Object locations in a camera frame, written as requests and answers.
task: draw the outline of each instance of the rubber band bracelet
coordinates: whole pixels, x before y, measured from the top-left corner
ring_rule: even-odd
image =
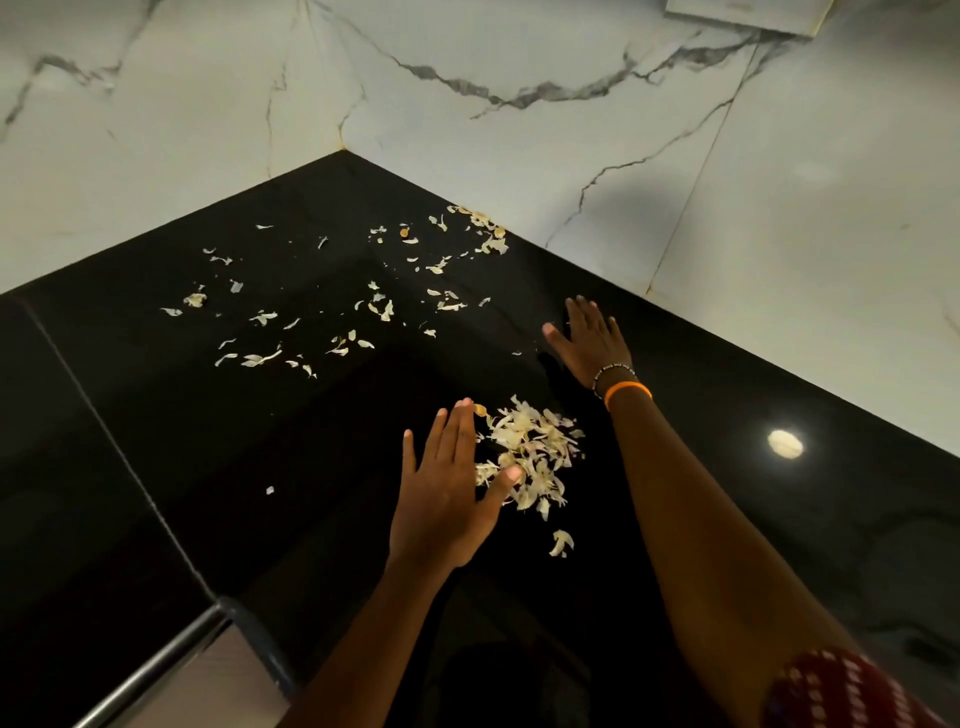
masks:
[[[619,392],[621,389],[626,389],[627,387],[637,387],[639,389],[642,389],[644,392],[647,393],[647,397],[649,397],[651,400],[654,398],[654,396],[650,394],[650,390],[647,389],[642,384],[640,384],[638,381],[618,381],[614,386],[608,389],[607,394],[604,395],[603,397],[604,406],[607,407],[607,409],[609,410],[611,397],[615,395],[617,392]]]

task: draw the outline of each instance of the hand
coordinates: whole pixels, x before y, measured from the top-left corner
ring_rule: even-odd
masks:
[[[473,402],[460,400],[449,421],[437,413],[417,468],[414,437],[403,433],[403,477],[390,527],[388,566],[405,561],[443,576],[469,561],[490,535],[500,505],[523,474],[519,465],[500,471],[477,500],[473,451]]]
[[[588,303],[583,296],[577,296],[576,301],[567,299],[566,313],[570,317],[569,339],[553,324],[543,325],[543,335],[577,381],[589,389],[597,372],[608,364],[631,365],[630,350],[613,316],[605,322],[597,304]],[[625,379],[636,381],[623,367],[607,370],[597,380],[597,394],[603,397],[609,387]]]

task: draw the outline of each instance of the beaded bracelet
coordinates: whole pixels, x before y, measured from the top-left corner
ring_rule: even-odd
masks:
[[[640,389],[642,389],[644,392],[647,393],[647,396],[649,396],[650,399],[653,398],[653,395],[650,394],[650,390],[647,389],[647,388],[646,388],[645,386],[643,386],[642,384],[640,384],[638,381],[621,381],[621,382],[617,382],[614,386],[612,386],[610,389],[607,390],[607,395],[606,395],[605,397],[601,397],[601,396],[600,396],[600,393],[597,392],[597,381],[599,381],[600,376],[601,376],[604,372],[608,372],[610,369],[613,369],[614,367],[623,367],[623,368],[626,369],[628,372],[630,372],[630,374],[632,374],[632,375],[634,376],[634,378],[639,378],[639,377],[636,376],[636,372],[634,371],[634,368],[631,367],[631,366],[629,366],[628,364],[619,364],[619,363],[617,363],[617,364],[608,364],[608,365],[605,366],[605,367],[601,367],[601,368],[600,368],[600,371],[597,372],[597,373],[596,373],[596,376],[593,378],[592,390],[593,390],[593,394],[595,394],[595,395],[597,396],[597,399],[599,399],[600,401],[602,401],[602,402],[604,403],[604,406],[605,406],[605,407],[607,407],[608,409],[610,409],[610,397],[611,397],[611,396],[613,395],[613,393],[616,392],[618,389],[622,389],[622,388],[625,387],[625,386],[639,387]]]
[[[636,376],[636,372],[634,371],[634,368],[633,368],[632,366],[630,366],[629,364],[608,364],[608,365],[605,366],[605,367],[600,367],[600,371],[597,372],[597,373],[596,373],[596,376],[593,378],[593,386],[591,387],[591,389],[593,390],[593,394],[595,394],[595,395],[597,396],[597,399],[599,399],[599,400],[602,400],[603,398],[600,397],[600,393],[597,392],[597,380],[600,378],[600,376],[601,376],[604,372],[608,372],[609,370],[613,369],[614,367],[623,367],[623,368],[626,369],[628,372],[630,372],[630,374],[632,374],[634,377],[639,378],[638,376]]]

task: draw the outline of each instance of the left hand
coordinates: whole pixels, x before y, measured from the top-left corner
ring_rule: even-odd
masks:
[[[403,476],[390,528],[387,565],[406,561],[444,576],[466,564],[493,531],[500,505],[522,475],[500,471],[483,499],[475,496],[473,401],[460,400],[449,420],[441,409],[417,467],[413,433],[403,433]]]

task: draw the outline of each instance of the metal trim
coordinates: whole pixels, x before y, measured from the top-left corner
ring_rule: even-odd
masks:
[[[178,662],[184,661],[206,647],[229,619],[214,604],[188,624],[156,655],[141,665],[93,710],[74,724],[74,728],[103,728],[139,700]]]

